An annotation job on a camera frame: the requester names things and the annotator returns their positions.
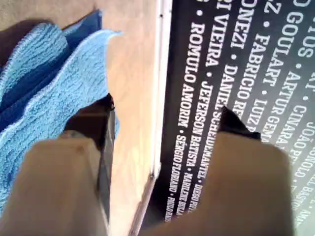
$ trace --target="black sign with white text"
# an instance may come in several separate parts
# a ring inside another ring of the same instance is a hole
[[[224,105],[288,154],[295,228],[315,235],[315,1],[173,0],[161,220],[196,208]]]

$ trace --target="microfiber cloth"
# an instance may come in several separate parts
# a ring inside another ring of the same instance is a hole
[[[72,115],[108,94],[106,52],[119,33],[101,21],[95,11],[63,31],[41,23],[0,69],[0,214],[27,150],[58,137]]]

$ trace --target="wooden surface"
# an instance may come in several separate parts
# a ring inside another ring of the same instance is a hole
[[[121,121],[112,171],[114,236],[128,234],[151,164],[155,4],[154,0],[0,0],[1,65],[18,40],[44,20],[63,28],[100,8],[104,27],[124,32],[111,40],[108,57],[110,92]]]

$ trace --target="blue towel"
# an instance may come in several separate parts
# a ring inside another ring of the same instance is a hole
[[[27,150],[108,94],[106,52],[118,33],[101,20],[96,11],[64,31],[39,24],[0,70],[0,214]]]

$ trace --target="wooden board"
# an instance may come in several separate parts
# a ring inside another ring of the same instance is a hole
[[[153,0],[0,0],[1,65],[19,39],[43,20],[63,28],[100,8],[104,27],[124,32],[111,40],[108,52],[109,87],[121,121],[111,188],[115,236],[128,234],[150,171],[155,5]]]

